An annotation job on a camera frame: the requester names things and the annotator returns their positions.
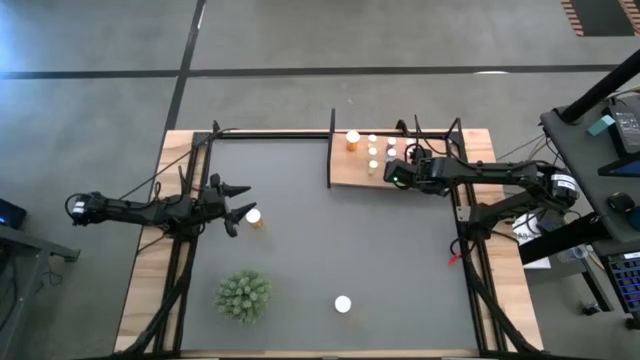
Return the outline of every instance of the table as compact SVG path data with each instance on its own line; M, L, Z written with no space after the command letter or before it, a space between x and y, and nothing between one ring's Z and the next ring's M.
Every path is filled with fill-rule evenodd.
M281 130L263 131L264 134L282 132ZM163 151L160 156L159 168L168 164L173 159L187 152L192 144L194 131L170 131L167 133L163 145ZM243 131L233 131L232 133L241 134ZM464 130L465 147L470 161L482 160L484 162L495 161L493 148L489 132L486 129L468 129ZM204 167L205 159L203 154L198 154L196 159L195 179L199 176ZM186 166L189 159L183 159L180 164ZM163 183L161 196L166 196L178 192L177 167L172 167L158 177ZM195 183L194 187L199 187L199 183ZM479 202L492 203L504 197L502 188L494 185L477 185L475 186L476 198ZM157 239L160 232L156 229L143 229L139 246L144 246ZM135 261L132 271L131 283L127 295L127 300L123 309L123 316L118 331L114 349L123 350L130 345L137 335L144 329L148 321L152 318L157 310L165 285L168 261L170 257L172 241L169 239L161 240L158 244L145 250ZM524 270L520 261L518 247L509 240L494 236L487 242L487 250L491 263L491 270L494 279L494 285L497 293L498 302L505 310L511 321L525 336L525 338L534 346L542 348L542 341L533 312L533 306L528 292ZM168 331L165 334L165 347L169 347L174 338L174 326L178 305L174 307L169 317ZM489 348L495 348L495 338L492 334L492 322L488 312L482 308L483 325L487 334L487 342ZM345 351L331 352L332 355L338 356L451 356L451 355L473 355L473 351L448 351L441 353L433 353L421 350L371 350L371 351ZM321 356L321 352L314 351L287 351L282 352L182 352L182 356L211 356L211 357L233 357L233 356Z
M638 96L620 101L638 113ZM594 211L525 244L521 247L521 254L523 262L527 263L582 243L591 244L605 267L623 310L633 316L633 320L627 322L627 327L640 329L639 304L635 292L628 290L633 289L630 284L637 284L637 279L631 274L639 267L628 260L638 260L640 263L640 232L627 222L625 216L616 213L607 204L607 198L616 192L627 193L637 201L640 198L638 178L598 175L600 167L618 160L619 156L608 133L598 136L587 133L587 129L602 117L608 106L607 101L599 102L581 117L581 121L574 124L564 123L556 111L542 114L545 133L555 144ZM594 280L585 279L600 307L604 311L611 310L600 285Z

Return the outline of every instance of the green plant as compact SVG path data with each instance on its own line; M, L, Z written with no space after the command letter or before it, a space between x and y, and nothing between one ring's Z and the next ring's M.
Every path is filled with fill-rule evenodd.
M264 313L271 283L257 271L243 270L221 281L216 294L219 313L243 324L253 324Z

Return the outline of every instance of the gray floor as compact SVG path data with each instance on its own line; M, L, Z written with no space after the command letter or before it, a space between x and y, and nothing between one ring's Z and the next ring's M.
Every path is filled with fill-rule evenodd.
M178 69L195 0L0 0L0 71ZM575 37L560 0L209 0L192 69L299 66L559 65L619 62L640 39ZM423 127L460 116L492 132L497 154L539 132L538 116L602 73L192 79L177 128ZM0 80L0 197L27 231L82 248L37 300L25 359L110 353L139 228L71 227L63 200L119 196L157 159L174 79ZM517 160L516 153L508 159ZM542 152L549 158L548 152ZM136 196L143 199L149 188ZM581 202L577 209L588 212ZM547 350L632 359L624 314L576 315L581 278L531 287Z

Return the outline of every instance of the wooden board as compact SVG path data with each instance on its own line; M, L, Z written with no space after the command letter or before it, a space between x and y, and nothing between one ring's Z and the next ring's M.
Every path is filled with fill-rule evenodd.
M194 131L170 131L167 133L156 171L163 169L191 149L193 133ZM156 178L156 181L162 183L160 197L180 193L178 167L181 166L183 172L186 172L189 159L190 156L187 156L178 161ZM204 153L201 152L196 161L193 187L198 188L201 186L200 178L203 170ZM194 191L191 195L197 196L197 192ZM144 227L138 248L158 239L160 236L162 236L160 230L154 227ZM133 344L160 308L172 243L172 239L162 239L136 256L114 351L122 351ZM184 267L188 246L188 244L182 245L178 263L178 275ZM180 300L176 302L169 315L165 346L170 346L173 343L174 325L179 303Z
M378 150L378 155L372 159L368 153L369 141L366 136L361 136L355 151L349 151L347 150L346 134L334 133L330 159L331 184L395 189L395 185L382 180L387 157L387 139L389 139L387 136L377 137L375 148ZM394 147L396 159L404 159L407 139L405 137L396 138L397 142ZM425 149L429 149L424 140L420 141L420 145ZM445 152L445 144L442 140L429 140L429 145L439 152ZM378 161L378 169L372 175L369 175L368 172L369 160Z
M326 130L310 130L311 132L326 132ZM346 132L346 130L336 130L337 132ZM361 129L360 132L389 132L395 130L389 129ZM194 132L199 131L169 131L167 132L159 168L164 167L169 162L175 160L180 155L189 151L191 139ZM463 130L465 138L465 147L467 156L470 161L482 160L484 162L495 161L493 146L489 131L486 129L467 129ZM439 150L444 144L442 142L431 142L432 146ZM188 157L179 162L183 169L186 169ZM198 159L198 173L204 168L203 159ZM177 193L179 191L178 169L174 166L160 175L158 179L162 181L162 196ZM504 198L504 192L499 185L475 185L476 198L478 202L487 204L494 203ZM508 227L496 228L499 231L510 233ZM157 239L159 232L155 229L145 228L142 233L140 246ZM135 338L140 334L144 327L149 323L152 316L160 306L162 290L164 287L170 251L170 240L162 240L150 250L137 256L134 264L131 284L129 287L118 336L114 346L114 351L124 350L133 343ZM538 324L529 295L526 278L518 246L510 240L503 239L500 236L493 236L487 242L487 251L489 254L489 262L491 263L491 271L495 283L498 296L498 302L502 309L505 310L507 316L511 319L516 328L523 336L534 346L542 349L542 340L538 329ZM486 307L482 309L483 323L486 329L487 341L490 349L495 349L495 338L491 327L491 318ZM170 326L167 329L165 346L170 346L173 340L173 327L171 324L175 322L175 309L170 318ZM282 352L275 353L243 353L243 352L182 352L185 357L318 357L320 354L315 352ZM351 354L340 354L341 357L420 357L420 356L473 356L474 354L433 354L432 352L417 351L365 351Z

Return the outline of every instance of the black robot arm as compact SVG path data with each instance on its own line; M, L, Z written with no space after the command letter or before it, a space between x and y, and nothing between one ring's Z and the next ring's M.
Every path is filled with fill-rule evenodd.
M154 199L149 203L110 199L99 192L75 195L69 215L73 225L86 226L106 220L156 226L168 237L195 235L201 226L218 218L223 218L229 236L236 236L234 225L251 210L256 203L229 210L226 197L242 194L251 187L231 186L220 181L218 174L211 175L209 185L202 190L199 200L189 196L189 187L181 176L182 191L164 199Z
M441 196L460 184L517 185L525 189L491 205L480 203L460 209L467 235L485 239L500 220L537 208L563 211L573 206L579 196L573 177L546 162L468 164L458 158L431 157L428 152L414 157L412 163L399 159L388 162L384 181L400 189L413 188Z

